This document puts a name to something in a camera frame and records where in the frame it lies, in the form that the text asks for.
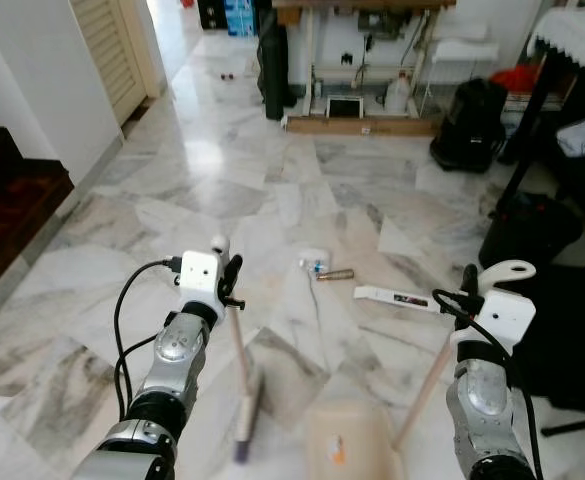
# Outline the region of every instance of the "louvered door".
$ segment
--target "louvered door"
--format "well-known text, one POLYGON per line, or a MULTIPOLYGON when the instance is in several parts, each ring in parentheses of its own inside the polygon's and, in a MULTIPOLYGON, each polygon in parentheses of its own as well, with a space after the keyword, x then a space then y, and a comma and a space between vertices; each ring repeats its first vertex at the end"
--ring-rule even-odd
POLYGON ((119 0, 71 1, 114 114, 121 125, 145 98, 145 87, 119 0))

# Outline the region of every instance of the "white tablecloth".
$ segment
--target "white tablecloth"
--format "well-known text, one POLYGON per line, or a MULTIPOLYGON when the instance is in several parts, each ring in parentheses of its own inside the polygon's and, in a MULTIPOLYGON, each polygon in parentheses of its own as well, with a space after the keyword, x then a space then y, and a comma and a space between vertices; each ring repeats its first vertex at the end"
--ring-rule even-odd
POLYGON ((540 38, 585 67, 585 8, 552 8, 538 23, 528 44, 532 54, 540 38))

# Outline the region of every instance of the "broom handle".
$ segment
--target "broom handle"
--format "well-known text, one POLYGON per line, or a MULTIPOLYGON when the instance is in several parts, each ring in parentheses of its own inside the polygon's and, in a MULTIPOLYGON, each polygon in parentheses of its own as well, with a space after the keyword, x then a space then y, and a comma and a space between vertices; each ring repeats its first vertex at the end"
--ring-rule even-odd
POLYGON ((412 404, 412 408, 410 409, 410 413, 408 414, 408 418, 406 419, 401 431, 397 435, 396 439, 392 443, 392 447, 395 451, 401 450, 405 440, 407 439, 408 435, 412 432, 414 424, 416 423, 417 419, 421 415, 421 412, 425 409, 430 397, 432 396, 432 392, 434 391, 434 387, 436 386, 439 378, 441 378, 441 374, 445 369, 450 357, 452 356, 452 347, 450 346, 449 339, 443 344, 439 355, 436 357, 434 365, 430 369, 428 376, 425 378, 423 382, 423 386, 421 386, 421 391, 419 392, 419 396, 417 397, 416 401, 412 404))
POLYGON ((250 394, 250 387, 248 385, 250 369, 248 366, 248 356, 245 353, 245 347, 243 346, 243 338, 241 337, 241 327, 239 326, 239 315, 237 309, 229 307, 227 309, 228 315, 230 316, 230 327, 232 328, 232 338, 234 340, 234 346, 239 357, 239 367, 241 369, 241 388, 245 395, 250 394))

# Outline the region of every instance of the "red object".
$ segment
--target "red object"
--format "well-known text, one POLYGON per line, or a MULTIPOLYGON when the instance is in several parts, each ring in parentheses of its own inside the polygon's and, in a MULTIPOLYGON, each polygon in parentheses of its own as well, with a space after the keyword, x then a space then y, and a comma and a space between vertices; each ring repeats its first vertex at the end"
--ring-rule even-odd
POLYGON ((517 65, 512 70, 495 73, 490 81, 505 87, 508 92, 532 93, 538 75, 538 65, 517 65))

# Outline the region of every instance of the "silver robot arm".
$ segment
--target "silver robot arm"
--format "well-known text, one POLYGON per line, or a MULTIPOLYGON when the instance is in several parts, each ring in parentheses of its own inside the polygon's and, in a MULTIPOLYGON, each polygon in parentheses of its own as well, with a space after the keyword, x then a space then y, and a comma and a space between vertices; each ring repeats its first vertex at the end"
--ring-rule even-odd
MULTIPOLYGON (((479 297, 476 267, 471 267, 469 272, 466 269, 463 289, 469 291, 468 298, 482 304, 478 312, 472 312, 477 313, 473 321, 511 355, 534 317, 534 305, 492 285, 479 297)), ((458 364, 446 400, 454 421, 455 453, 465 478, 534 480, 512 429, 512 393, 503 356, 485 337, 458 321, 451 343, 457 347, 458 364)))
POLYGON ((229 260, 229 242, 217 237, 211 253, 185 252, 175 279, 179 311, 170 312, 154 341, 154 362, 123 421, 79 465, 76 480, 174 478, 177 442, 197 395, 205 347, 230 298, 242 259, 229 260))

